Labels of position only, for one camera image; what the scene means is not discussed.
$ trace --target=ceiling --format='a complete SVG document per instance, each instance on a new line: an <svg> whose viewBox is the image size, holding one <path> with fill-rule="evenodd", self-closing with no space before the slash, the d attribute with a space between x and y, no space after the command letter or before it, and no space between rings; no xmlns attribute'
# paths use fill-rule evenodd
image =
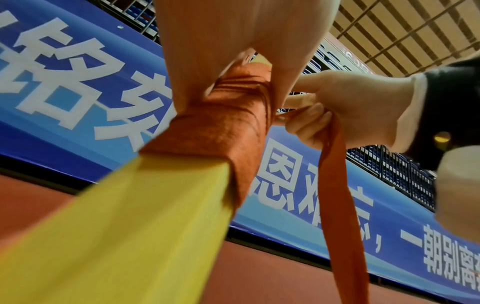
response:
<svg viewBox="0 0 480 304"><path fill-rule="evenodd" d="M480 50L480 0L342 0L330 33L375 73L407 76Z"/></svg>

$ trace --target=white cuff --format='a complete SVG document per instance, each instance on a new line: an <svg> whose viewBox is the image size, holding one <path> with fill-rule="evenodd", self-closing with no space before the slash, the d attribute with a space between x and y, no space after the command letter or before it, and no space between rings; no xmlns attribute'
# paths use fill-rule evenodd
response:
<svg viewBox="0 0 480 304"><path fill-rule="evenodd" d="M480 146L443 155L437 171L437 221L462 238L480 243Z"/></svg>
<svg viewBox="0 0 480 304"><path fill-rule="evenodd" d="M419 129L428 82L424 74L412 75L411 79L414 81L413 97L408 108L397 120L395 142L388 147L390 152L404 153L408 150Z"/></svg>

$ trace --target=bleachers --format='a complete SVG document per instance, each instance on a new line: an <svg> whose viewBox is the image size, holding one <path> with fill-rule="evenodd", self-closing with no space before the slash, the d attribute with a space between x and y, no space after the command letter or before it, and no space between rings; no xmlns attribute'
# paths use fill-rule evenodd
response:
<svg viewBox="0 0 480 304"><path fill-rule="evenodd" d="M158 29L155 21L153 0L90 0L103 9L121 15L130 26L150 39L157 40ZM324 70L352 71L352 62L338 58L320 45L308 63L303 74L318 73ZM349 149L347 159L368 173L392 186L424 207L435 209L435 178L428 172L400 154L390 153L383 146L367 146Z"/></svg>

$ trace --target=hand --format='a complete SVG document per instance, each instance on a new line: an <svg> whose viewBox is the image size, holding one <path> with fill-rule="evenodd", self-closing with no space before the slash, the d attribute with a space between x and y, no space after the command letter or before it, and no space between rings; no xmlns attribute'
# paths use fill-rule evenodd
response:
<svg viewBox="0 0 480 304"><path fill-rule="evenodd" d="M410 105L414 84L409 78L388 78L370 74L323 71L301 75L295 92L284 107L309 107L291 119L277 115L274 124L284 125L306 145L321 150L316 136L332 118L338 117L347 148L368 145L391 146L397 133L397 120Z"/></svg>
<svg viewBox="0 0 480 304"><path fill-rule="evenodd" d="M232 62L259 52L273 65L281 107L332 25L340 0L155 0L178 113L201 99Z"/></svg>

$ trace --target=blue banner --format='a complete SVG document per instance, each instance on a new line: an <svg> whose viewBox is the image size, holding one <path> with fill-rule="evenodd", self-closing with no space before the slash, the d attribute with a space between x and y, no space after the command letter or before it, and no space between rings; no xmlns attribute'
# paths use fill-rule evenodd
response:
<svg viewBox="0 0 480 304"><path fill-rule="evenodd" d="M85 0L0 3L0 153L98 181L175 115L162 49ZM232 226L327 257L320 153L273 127ZM480 302L480 246L347 162L369 272Z"/></svg>

